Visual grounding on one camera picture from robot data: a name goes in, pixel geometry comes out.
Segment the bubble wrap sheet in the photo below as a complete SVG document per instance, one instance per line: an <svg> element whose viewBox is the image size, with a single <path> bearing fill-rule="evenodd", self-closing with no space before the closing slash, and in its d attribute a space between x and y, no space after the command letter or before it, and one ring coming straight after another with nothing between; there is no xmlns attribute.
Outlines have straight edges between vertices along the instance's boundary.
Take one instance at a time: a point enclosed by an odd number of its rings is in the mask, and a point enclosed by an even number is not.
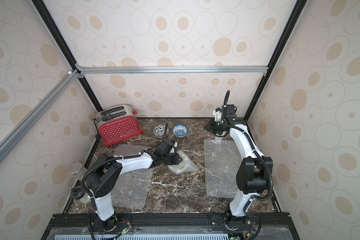
<svg viewBox="0 0 360 240"><path fill-rule="evenodd" d="M133 213L144 208L153 172L153 169L142 169L118 177L111 191L116 213Z"/></svg>
<svg viewBox="0 0 360 240"><path fill-rule="evenodd" d="M183 151L178 151L182 161L178 165L168 165L168 169L176 175L183 173L194 172L198 170L198 167L192 162L192 160Z"/></svg>
<svg viewBox="0 0 360 240"><path fill-rule="evenodd" d="M242 162L233 141L204 140L206 192L208 197L234 198L236 174Z"/></svg>

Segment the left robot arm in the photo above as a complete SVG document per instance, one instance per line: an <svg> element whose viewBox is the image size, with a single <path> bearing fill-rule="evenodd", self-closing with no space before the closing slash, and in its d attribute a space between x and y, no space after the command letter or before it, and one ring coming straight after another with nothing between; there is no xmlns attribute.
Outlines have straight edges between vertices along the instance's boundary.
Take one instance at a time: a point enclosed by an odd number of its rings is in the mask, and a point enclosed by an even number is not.
<svg viewBox="0 0 360 240"><path fill-rule="evenodd" d="M100 220L105 222L115 214L111 191L120 175L160 165L178 165L182 158L177 153L177 146L176 141L163 139L155 147L135 155L102 155L81 180L81 188L89 195Z"/></svg>

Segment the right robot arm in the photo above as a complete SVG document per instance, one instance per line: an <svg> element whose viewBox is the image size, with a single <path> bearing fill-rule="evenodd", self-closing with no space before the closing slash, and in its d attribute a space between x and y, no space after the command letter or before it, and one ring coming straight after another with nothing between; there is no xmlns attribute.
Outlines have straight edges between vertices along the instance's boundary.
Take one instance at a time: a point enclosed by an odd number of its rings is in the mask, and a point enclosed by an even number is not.
<svg viewBox="0 0 360 240"><path fill-rule="evenodd" d="M266 201L273 192L273 160L257 147L247 123L237 116L237 107L223 103L213 111L204 129L218 138L229 135L234 140L242 158L236 174L238 191L226 210L226 224L245 218L254 200Z"/></svg>

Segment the black white patterned bowl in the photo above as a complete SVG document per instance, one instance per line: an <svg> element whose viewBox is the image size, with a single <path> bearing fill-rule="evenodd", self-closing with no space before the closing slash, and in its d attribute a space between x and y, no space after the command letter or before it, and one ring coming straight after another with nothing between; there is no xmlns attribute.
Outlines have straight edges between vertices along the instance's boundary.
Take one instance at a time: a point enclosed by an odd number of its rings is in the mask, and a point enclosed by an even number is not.
<svg viewBox="0 0 360 240"><path fill-rule="evenodd" d="M168 137L169 127L168 125L157 125L154 127L153 132L157 138L166 139Z"/></svg>

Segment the blue white patterned bowl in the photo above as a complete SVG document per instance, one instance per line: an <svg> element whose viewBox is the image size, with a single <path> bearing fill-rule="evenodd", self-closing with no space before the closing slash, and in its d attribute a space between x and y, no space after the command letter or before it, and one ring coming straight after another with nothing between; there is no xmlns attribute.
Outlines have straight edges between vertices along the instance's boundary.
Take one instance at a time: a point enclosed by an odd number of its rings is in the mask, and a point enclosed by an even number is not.
<svg viewBox="0 0 360 240"><path fill-rule="evenodd" d="M183 124L177 124L172 128L172 132L177 138L185 137L188 134L188 131L188 127Z"/></svg>

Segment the red silver toaster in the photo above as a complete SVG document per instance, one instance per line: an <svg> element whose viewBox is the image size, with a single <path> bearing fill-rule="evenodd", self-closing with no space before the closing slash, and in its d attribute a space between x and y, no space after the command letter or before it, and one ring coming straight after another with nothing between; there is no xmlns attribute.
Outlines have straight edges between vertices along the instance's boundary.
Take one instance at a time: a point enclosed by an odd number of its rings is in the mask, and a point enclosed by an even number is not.
<svg viewBox="0 0 360 240"><path fill-rule="evenodd" d="M136 110L129 105L118 105L98 112L95 124L105 146L120 143L143 132Z"/></svg>

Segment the black lid glass jar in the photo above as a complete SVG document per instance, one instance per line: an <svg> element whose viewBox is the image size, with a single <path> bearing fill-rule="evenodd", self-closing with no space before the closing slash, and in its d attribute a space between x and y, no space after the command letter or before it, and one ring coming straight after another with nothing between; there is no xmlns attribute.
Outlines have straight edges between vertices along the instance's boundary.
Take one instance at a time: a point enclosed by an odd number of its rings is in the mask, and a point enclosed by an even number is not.
<svg viewBox="0 0 360 240"><path fill-rule="evenodd" d="M81 186L76 186L71 189L70 196L73 200L81 204L89 204L91 202L90 196L82 189Z"/></svg>

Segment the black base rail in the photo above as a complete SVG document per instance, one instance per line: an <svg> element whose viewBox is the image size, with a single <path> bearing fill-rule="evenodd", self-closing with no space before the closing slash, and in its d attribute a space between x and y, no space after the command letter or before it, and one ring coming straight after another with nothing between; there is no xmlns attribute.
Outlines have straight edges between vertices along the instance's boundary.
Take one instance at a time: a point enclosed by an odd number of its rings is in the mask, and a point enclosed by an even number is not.
<svg viewBox="0 0 360 240"><path fill-rule="evenodd" d="M288 213L53 215L43 240L298 240Z"/></svg>

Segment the horizontal aluminium rail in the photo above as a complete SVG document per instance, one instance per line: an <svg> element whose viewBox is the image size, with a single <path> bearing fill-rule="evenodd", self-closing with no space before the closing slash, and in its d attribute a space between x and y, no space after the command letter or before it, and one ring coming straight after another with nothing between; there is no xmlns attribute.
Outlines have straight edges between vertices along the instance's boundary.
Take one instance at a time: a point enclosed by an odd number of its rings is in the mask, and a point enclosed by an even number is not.
<svg viewBox="0 0 360 240"><path fill-rule="evenodd" d="M266 73L267 66L79 67L83 74Z"/></svg>

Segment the black right frame post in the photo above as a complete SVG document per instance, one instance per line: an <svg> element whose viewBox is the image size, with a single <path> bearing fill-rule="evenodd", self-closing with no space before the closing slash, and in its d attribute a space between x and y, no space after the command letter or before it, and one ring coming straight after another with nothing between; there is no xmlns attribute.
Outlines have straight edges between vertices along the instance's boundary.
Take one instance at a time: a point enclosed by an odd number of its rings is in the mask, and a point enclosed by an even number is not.
<svg viewBox="0 0 360 240"><path fill-rule="evenodd" d="M307 4L307 0L298 0L296 1L296 4L291 12L290 17L288 18L288 21L286 23L286 26L281 34L281 37L275 47L275 50L271 56L271 59L268 63L268 70L267 72L263 75L263 77L260 80L259 85L257 86L257 89L255 91L254 96L252 97L252 100L250 102L250 105L246 111L246 114L244 116L244 120L246 122L249 121L267 83L269 78L271 77L272 72L274 71L276 64L278 63L278 60Z"/></svg>

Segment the black frame post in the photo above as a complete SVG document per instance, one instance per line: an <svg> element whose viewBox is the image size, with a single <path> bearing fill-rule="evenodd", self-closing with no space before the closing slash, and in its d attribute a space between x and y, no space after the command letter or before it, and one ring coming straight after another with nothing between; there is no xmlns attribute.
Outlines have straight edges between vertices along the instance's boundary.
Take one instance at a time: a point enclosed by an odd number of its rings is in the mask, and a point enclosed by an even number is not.
<svg viewBox="0 0 360 240"><path fill-rule="evenodd" d="M271 77L272 72L274 71L276 64L278 63L278 60L307 4L307 0L298 0L296 1L296 4L291 12L290 17L288 18L288 21L286 23L286 26L281 34L281 37L275 47L275 50L271 56L271 59L268 63L268 70L267 72L263 75L263 77L260 80L259 85L257 86L257 89L255 91L254 96L252 97L252 100L250 102L250 105L246 111L246 114L244 116L244 120L246 122L249 121L267 83L269 78Z"/></svg>
<svg viewBox="0 0 360 240"><path fill-rule="evenodd" d="M73 70L77 70L79 72L79 82L80 82L81 86L83 87L85 93L89 97L90 101L92 102L93 106L95 107L97 112L102 111L103 108L102 108L98 98L95 96L95 93L92 90L92 88L89 84L89 81L86 79L84 74L82 74L81 71L78 69L77 61L76 61L70 47L68 46L65 38L63 37L61 31L59 30L59 27L56 25L55 20L53 19L52 15L50 14L50 12L47 8L47 5L44 3L44 1L39 1L39 0L32 0L31 2L34 5L34 7L36 8L39 15L41 16L41 19L43 20L47 29L51 33L55 42L57 43L60 51L63 53L69 66Z"/></svg>

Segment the left diagonal aluminium rail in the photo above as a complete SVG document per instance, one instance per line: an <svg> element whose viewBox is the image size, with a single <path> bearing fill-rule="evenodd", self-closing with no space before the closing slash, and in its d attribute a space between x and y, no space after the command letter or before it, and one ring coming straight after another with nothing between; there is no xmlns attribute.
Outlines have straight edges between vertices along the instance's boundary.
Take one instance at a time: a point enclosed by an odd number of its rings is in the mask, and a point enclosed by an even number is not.
<svg viewBox="0 0 360 240"><path fill-rule="evenodd" d="M71 82L79 77L78 70L66 75L29 114L0 142L0 164L23 139L38 120L47 112Z"/></svg>

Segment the black left frame post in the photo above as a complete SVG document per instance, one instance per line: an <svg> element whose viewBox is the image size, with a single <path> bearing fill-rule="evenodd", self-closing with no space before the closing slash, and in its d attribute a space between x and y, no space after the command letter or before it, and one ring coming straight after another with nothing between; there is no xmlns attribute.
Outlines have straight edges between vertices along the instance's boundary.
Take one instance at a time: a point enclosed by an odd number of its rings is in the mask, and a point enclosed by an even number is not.
<svg viewBox="0 0 360 240"><path fill-rule="evenodd" d="M89 84L89 81L86 79L84 74L82 74L81 71L78 69L77 61L76 61L70 47L68 46L65 38L63 37L61 31L59 30L59 27L56 25L55 20L53 19L52 15L50 14L50 12L47 8L47 5L44 3L44 1L39 1L39 0L32 0L31 2L34 5L34 7L36 8L39 15L41 16L41 19L43 20L47 29L51 33L55 42L57 43L60 51L63 53L69 66L73 70L77 70L79 72L79 82L80 82L81 86L83 87L85 93L89 97L90 101L92 102L93 106L95 107L97 112L102 111L103 108L102 108L98 98L95 96L95 93L92 90L92 88Z"/></svg>

